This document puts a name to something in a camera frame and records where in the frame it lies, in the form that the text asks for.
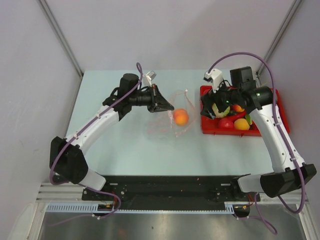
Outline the clear pink-dotted zip bag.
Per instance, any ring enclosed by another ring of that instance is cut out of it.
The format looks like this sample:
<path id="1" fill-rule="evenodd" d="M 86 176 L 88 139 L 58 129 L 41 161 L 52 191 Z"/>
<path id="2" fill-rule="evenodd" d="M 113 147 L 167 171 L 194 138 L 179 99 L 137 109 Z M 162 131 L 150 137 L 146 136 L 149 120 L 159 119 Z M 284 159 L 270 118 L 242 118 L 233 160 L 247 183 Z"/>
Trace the clear pink-dotted zip bag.
<path id="1" fill-rule="evenodd" d="M 189 98 L 188 89 L 177 90 L 169 103 L 174 110 L 156 113 L 146 125 L 146 133 L 152 138 L 178 138 L 191 130 L 197 119 L 197 109 Z"/>

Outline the orange-red toy peach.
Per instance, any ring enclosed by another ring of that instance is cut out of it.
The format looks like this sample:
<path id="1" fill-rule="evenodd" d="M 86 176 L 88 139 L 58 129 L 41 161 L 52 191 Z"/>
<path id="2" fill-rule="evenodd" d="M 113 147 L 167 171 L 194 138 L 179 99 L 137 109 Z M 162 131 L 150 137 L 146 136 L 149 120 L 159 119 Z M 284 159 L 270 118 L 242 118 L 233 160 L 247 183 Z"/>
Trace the orange-red toy peach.
<path id="1" fill-rule="evenodd" d="M 184 108 L 178 108 L 173 111 L 173 121 L 177 126 L 183 127 L 189 121 L 188 112 Z"/>

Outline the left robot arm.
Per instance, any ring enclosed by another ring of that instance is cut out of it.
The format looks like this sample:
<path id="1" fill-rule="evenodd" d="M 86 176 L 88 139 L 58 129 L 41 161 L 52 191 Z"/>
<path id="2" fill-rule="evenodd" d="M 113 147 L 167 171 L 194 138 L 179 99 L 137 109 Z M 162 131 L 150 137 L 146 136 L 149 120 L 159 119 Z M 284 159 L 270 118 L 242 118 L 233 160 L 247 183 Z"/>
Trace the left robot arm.
<path id="1" fill-rule="evenodd" d="M 91 170 L 85 154 L 98 138 L 127 115 L 133 107 L 145 106 L 150 113 L 174 110 L 153 83 L 154 71 L 136 75 L 125 73 L 97 113 L 79 130 L 50 144 L 50 181 L 53 185 L 73 183 L 93 189 L 100 200 L 110 196 L 111 188 L 102 175 Z"/>

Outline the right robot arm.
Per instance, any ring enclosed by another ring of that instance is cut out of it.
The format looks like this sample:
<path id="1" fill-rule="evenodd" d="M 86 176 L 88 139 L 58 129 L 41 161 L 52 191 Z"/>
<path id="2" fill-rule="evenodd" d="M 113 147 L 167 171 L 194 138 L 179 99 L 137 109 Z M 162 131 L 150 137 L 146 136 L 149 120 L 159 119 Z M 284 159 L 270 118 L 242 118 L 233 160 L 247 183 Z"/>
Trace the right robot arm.
<path id="1" fill-rule="evenodd" d="M 304 159 L 292 143 L 280 117 L 277 97 L 267 86 L 257 87 L 250 67 L 230 71 L 232 86 L 227 86 L 222 71 L 214 68 L 204 74 L 204 80 L 211 83 L 211 89 L 201 96 L 201 116 L 215 119 L 217 113 L 232 105 L 239 105 L 249 114 L 258 128 L 267 147 L 272 169 L 271 173 L 247 174 L 234 179 L 231 196 L 242 201 L 251 192 L 265 193 L 274 198 L 283 194 L 304 190 L 317 173 L 313 164 Z"/>

